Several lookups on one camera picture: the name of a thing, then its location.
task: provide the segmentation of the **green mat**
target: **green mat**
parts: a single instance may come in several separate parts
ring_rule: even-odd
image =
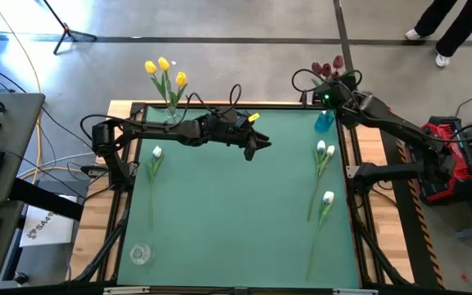
[[[195,118],[205,110],[189,110]],[[259,110],[255,129],[272,146],[245,161],[243,150],[221,143],[185,147],[143,140],[118,284],[263,288],[358,288],[338,134],[318,134],[319,111]],[[150,109],[148,118],[165,120]],[[315,186],[318,140],[336,146],[317,195],[334,191],[306,279],[317,218],[306,221]],[[166,157],[153,188],[149,229],[148,162],[155,146]],[[135,265],[129,252],[150,245],[153,259]]]

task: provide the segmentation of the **white sneaker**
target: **white sneaker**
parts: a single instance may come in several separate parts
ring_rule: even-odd
[[[415,40],[422,39],[423,36],[420,36],[418,33],[416,33],[415,29],[410,29],[406,33],[406,38],[407,40],[415,41]]]
[[[437,53],[435,61],[436,61],[436,65],[438,67],[443,68],[443,67],[449,66],[449,63],[451,62],[451,58],[450,57],[445,57],[442,54]]]

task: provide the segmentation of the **white paper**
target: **white paper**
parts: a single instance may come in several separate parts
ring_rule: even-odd
[[[77,197],[60,195],[76,202]],[[29,206],[20,247],[70,243],[74,221],[43,209]]]

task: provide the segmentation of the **wooden table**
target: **wooden table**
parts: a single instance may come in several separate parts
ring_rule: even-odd
[[[160,102],[160,101],[111,101],[109,106],[108,115],[117,116],[120,118],[128,118],[130,108],[133,102]],[[256,102],[262,104],[289,104],[292,102]],[[369,161],[376,165],[387,164],[385,160],[384,146],[380,137],[378,129],[370,129],[360,126],[356,129],[358,141],[360,144],[361,157],[363,161]],[[347,154],[349,155],[350,162],[354,163],[352,153],[351,139],[347,136]],[[135,147],[137,141],[133,141],[129,153],[129,161],[134,159]],[[108,178],[102,177],[94,184],[89,187],[88,195],[95,193],[99,190],[108,187]],[[393,191],[383,191],[390,198],[394,199]],[[92,199],[88,200],[85,204],[84,212],[79,223],[79,230],[75,240],[74,250],[72,258],[70,260],[70,266],[72,269],[73,277],[80,274],[85,266],[94,258],[99,248],[102,246],[105,232],[107,230],[107,222],[111,211],[111,202],[113,191],[106,191],[100,193]],[[117,220],[125,208],[126,193],[121,197],[120,209],[118,210]],[[400,222],[400,216],[398,215],[397,208],[384,197],[379,196],[377,193],[370,193],[370,204],[372,207],[372,213],[374,218],[374,227],[376,230],[378,243],[382,251],[385,253],[387,258],[391,261],[394,267],[400,272],[400,274],[410,282],[414,282],[413,274],[411,272],[411,264],[409,262],[409,256],[407,255],[406,243],[402,231],[402,225]],[[108,260],[106,279],[109,279],[114,270],[114,264],[116,262],[118,242],[111,249],[111,253]],[[365,256],[368,263],[368,271],[371,279],[376,281],[374,276],[374,264],[373,256],[370,249],[364,243]]]

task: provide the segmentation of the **black pants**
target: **black pants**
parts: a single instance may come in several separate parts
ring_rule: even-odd
[[[434,0],[416,24],[416,33],[421,36],[429,36],[434,33],[455,3],[456,0]],[[460,15],[436,44],[436,50],[445,57],[451,57],[471,33],[472,0],[467,0]]]

